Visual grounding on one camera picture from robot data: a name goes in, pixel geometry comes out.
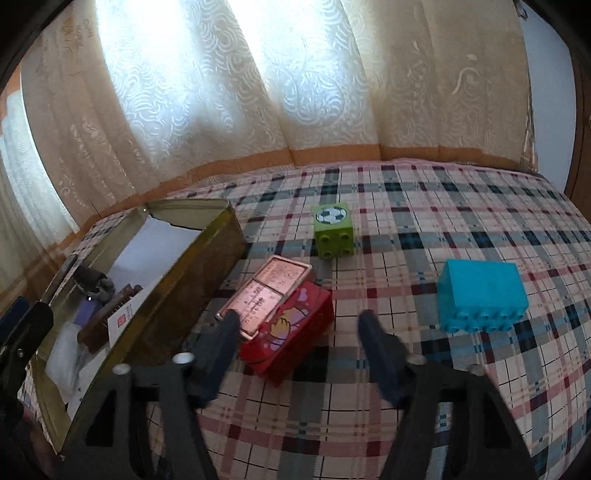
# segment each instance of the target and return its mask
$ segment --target plaid bedsheet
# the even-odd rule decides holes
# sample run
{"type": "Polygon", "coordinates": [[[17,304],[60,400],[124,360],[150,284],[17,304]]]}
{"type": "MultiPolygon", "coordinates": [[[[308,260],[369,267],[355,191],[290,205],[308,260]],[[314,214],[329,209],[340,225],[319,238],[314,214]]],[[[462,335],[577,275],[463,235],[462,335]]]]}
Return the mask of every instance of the plaid bedsheet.
{"type": "MultiPolygon", "coordinates": [[[[591,429],[591,226],[549,182],[520,173],[426,161],[335,164],[242,177],[175,197],[224,197],[248,243],[198,322],[212,321],[272,254],[311,263],[333,291],[336,321],[279,388],[236,360],[199,420],[220,478],[375,479],[399,413],[382,401],[356,335],[362,309],[413,352],[455,368],[478,363],[498,384],[541,478],[568,467],[591,429]],[[346,202],[355,255],[317,257],[311,211],[346,202]],[[514,262],[528,293],[509,333],[438,329],[436,282],[448,258],[514,262]]],[[[84,257],[125,213],[99,222],[84,257]]],[[[187,339],[187,346],[197,333],[187,339]]],[[[168,478],[160,409],[148,408],[154,466],[168,478]]],[[[441,474],[450,415],[434,425],[441,474]]]]}

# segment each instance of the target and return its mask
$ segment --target curtain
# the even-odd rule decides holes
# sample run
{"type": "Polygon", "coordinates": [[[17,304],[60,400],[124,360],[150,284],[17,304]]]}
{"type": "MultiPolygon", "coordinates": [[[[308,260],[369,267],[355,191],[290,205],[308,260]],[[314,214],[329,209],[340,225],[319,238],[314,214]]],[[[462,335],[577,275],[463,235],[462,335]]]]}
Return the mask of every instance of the curtain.
{"type": "Polygon", "coordinates": [[[511,0],[76,0],[22,65],[37,149],[83,230],[256,168],[518,169],[528,86],[511,0]]]}
{"type": "Polygon", "coordinates": [[[21,295],[38,300],[64,261],[77,225],[35,149],[20,70],[0,95],[0,313],[21,295]]]}

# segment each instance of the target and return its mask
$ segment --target white wall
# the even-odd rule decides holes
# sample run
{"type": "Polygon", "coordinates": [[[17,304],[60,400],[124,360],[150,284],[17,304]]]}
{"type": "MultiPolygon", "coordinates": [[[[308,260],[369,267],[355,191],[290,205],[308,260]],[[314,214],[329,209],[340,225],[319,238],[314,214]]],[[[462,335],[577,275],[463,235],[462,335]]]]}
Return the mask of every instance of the white wall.
{"type": "Polygon", "coordinates": [[[561,192],[573,156],[576,97],[569,49],[556,31],[524,5],[521,20],[530,66],[539,172],[561,192]]]}

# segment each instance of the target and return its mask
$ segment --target red block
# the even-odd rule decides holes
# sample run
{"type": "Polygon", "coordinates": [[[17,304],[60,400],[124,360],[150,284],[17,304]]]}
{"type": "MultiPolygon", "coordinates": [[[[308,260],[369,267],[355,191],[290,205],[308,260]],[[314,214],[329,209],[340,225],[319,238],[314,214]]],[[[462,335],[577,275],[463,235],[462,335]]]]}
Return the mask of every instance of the red block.
{"type": "Polygon", "coordinates": [[[260,377],[279,385],[334,320],[332,293],[304,282],[253,340],[242,343],[239,356],[260,377]]]}

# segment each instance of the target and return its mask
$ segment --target green block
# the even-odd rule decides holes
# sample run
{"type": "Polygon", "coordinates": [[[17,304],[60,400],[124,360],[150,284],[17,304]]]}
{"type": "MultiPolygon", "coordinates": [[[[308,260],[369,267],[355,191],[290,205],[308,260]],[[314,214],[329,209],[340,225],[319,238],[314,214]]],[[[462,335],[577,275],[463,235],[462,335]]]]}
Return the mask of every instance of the green block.
{"type": "Polygon", "coordinates": [[[353,255],[353,222],[346,203],[318,205],[314,214],[314,238],[320,258],[353,255]]]}

